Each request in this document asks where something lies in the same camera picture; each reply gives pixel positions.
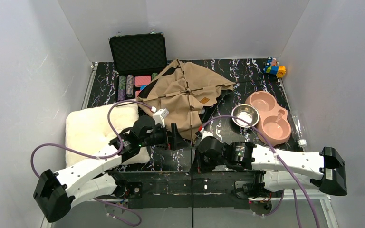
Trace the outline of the tan fabric pet tent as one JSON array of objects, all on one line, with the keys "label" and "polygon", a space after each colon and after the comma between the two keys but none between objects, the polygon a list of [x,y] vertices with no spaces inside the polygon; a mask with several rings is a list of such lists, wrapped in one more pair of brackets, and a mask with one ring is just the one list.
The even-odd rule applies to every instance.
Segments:
[{"label": "tan fabric pet tent", "polygon": [[182,138],[195,140],[202,125],[200,111],[216,105],[222,91],[233,90],[234,85],[210,69],[174,60],[139,93],[137,101],[149,116],[152,107],[167,109],[167,129],[176,124]]}]

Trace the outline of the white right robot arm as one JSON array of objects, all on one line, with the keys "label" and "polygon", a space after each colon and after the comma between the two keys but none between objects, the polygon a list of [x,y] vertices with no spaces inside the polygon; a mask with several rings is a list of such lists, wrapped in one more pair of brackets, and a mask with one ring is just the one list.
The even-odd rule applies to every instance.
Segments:
[{"label": "white right robot arm", "polygon": [[262,190],[317,189],[332,196],[346,196],[345,161],[333,147],[320,152],[293,152],[249,142],[227,144],[213,136],[202,138],[195,147],[191,172],[212,172],[217,166],[235,171],[260,171],[249,187]]}]

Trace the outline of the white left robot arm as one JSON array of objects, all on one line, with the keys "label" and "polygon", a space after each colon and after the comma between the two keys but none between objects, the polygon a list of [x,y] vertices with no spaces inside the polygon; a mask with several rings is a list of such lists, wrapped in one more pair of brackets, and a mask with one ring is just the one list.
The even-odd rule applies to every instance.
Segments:
[{"label": "white left robot arm", "polygon": [[127,189],[127,181],[115,168],[136,157],[142,148],[162,146],[168,150],[187,147],[177,125],[167,129],[162,117],[140,116],[131,127],[123,129],[94,155],[65,169],[48,169],[38,176],[33,198],[49,223],[62,219],[85,201]]}]

